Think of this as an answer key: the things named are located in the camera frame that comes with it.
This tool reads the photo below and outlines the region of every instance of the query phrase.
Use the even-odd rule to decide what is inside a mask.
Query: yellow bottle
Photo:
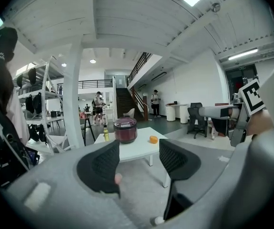
[[[105,142],[109,141],[109,134],[108,134],[108,130],[107,130],[107,125],[104,125],[104,138],[105,138]]]

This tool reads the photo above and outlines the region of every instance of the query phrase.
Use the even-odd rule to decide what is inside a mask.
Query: black shorts
[[[103,109],[101,107],[96,107],[95,108],[95,113],[96,114],[101,114],[101,113],[103,113]]]

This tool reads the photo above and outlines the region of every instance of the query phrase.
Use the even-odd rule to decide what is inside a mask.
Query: staircase
[[[143,121],[144,117],[136,103],[133,102],[132,96],[127,88],[117,88],[117,110],[118,118],[123,117],[123,114],[135,109],[134,118],[137,121]]]

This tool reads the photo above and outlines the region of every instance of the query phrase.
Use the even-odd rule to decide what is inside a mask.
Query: shelving rack
[[[41,114],[42,114],[42,119],[35,119],[37,122],[43,124],[46,138],[47,138],[47,145],[42,142],[35,142],[33,140],[30,140],[26,146],[35,149],[39,152],[45,152],[45,153],[50,153],[51,155],[54,155],[54,149],[56,148],[59,153],[63,153],[68,149],[73,148],[73,146],[68,146],[64,148],[65,141],[68,139],[67,138],[67,133],[65,133],[64,136],[55,136],[55,135],[50,135],[49,130],[47,127],[48,119],[47,119],[47,113],[46,113],[46,100],[50,99],[59,99],[61,104],[62,104],[62,95],[59,95],[57,93],[57,90],[55,89],[52,81],[56,79],[61,79],[64,77],[64,73],[62,70],[62,66],[57,62],[56,58],[54,56],[51,56],[50,60],[48,63],[46,63],[43,66],[35,66],[33,67],[36,69],[36,83],[34,85],[30,84],[29,78],[27,76],[27,72],[29,70],[26,70],[22,73],[23,78],[22,78],[22,89],[17,90],[19,95],[18,98],[22,103],[25,103],[25,100],[27,97],[30,95],[32,97],[35,97],[38,95],[38,93],[41,93]],[[17,78],[20,75],[17,75],[13,79],[14,86],[17,87]],[[52,89],[54,90],[54,93],[47,91],[46,86],[47,83],[50,83]],[[28,93],[22,93],[26,89],[31,89],[31,92]]]

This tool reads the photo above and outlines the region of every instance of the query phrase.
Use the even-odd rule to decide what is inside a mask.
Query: orange
[[[152,135],[152,136],[150,136],[150,143],[157,143],[158,142],[158,137],[156,137],[156,136],[154,136],[154,135]]]

